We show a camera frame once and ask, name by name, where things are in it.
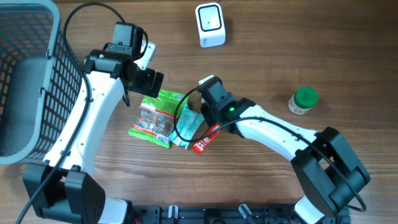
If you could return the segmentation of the red coffee stick sachet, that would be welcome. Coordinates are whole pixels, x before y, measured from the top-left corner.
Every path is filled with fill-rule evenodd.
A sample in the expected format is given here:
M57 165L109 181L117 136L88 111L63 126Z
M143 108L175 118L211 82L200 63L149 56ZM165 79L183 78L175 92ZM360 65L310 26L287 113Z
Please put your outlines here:
M214 130L220 128L220 125L215 124L213 125L205 134L210 134ZM197 155L200 155L203 153L205 148L210 145L210 143L219 135L220 131L217 131L216 133L212 134L210 137L206 137L198 142L196 142L192 146L192 151L195 152Z

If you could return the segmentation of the green candy bag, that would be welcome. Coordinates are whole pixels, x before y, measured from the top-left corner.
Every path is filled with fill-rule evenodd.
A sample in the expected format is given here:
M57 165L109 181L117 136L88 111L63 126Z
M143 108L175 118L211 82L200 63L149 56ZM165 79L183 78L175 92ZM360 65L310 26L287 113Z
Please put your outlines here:
M160 90L157 98L145 96L128 135L169 148L174 113L184 94Z

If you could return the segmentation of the teal snack packet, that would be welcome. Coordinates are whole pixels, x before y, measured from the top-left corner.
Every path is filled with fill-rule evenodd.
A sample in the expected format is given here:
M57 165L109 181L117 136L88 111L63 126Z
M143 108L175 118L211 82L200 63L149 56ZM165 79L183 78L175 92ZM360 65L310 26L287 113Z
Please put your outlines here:
M185 105L177 123L177 130L181 137L191 140L203 121L204 117L202 114L190 110L188 105ZM190 144L189 142L181 140L175 131L171 133L169 139L174 144L182 146L185 149L187 149Z

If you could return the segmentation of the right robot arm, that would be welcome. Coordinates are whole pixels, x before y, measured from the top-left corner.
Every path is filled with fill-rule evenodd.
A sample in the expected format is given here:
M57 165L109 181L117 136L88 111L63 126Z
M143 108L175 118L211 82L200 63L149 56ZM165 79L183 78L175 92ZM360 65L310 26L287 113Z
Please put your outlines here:
M236 100L214 75L200 80L197 91L210 126L218 124L257 141L291 163L304 192L294 205L302 222L337 217L369 183L369 172L338 130L327 127L318 132L290 124L247 98Z

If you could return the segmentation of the green lid jar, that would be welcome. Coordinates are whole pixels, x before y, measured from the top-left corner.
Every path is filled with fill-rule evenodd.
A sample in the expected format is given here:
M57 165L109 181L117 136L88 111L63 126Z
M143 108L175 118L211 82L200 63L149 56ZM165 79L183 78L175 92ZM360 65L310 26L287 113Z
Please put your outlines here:
M295 114L305 114L318 103L318 93L310 86L299 88L288 102L288 107Z

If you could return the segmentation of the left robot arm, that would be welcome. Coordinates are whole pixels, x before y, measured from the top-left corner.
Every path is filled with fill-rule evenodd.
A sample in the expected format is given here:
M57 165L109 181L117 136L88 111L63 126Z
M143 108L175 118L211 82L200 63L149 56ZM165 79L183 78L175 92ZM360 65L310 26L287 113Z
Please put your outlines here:
M86 57L83 83L67 122L41 164L27 165L28 207L66 223L135 223L128 200L107 196L93 178L95 157L110 116L129 92L157 97L163 74L147 67L154 46L139 26L117 22L113 39Z

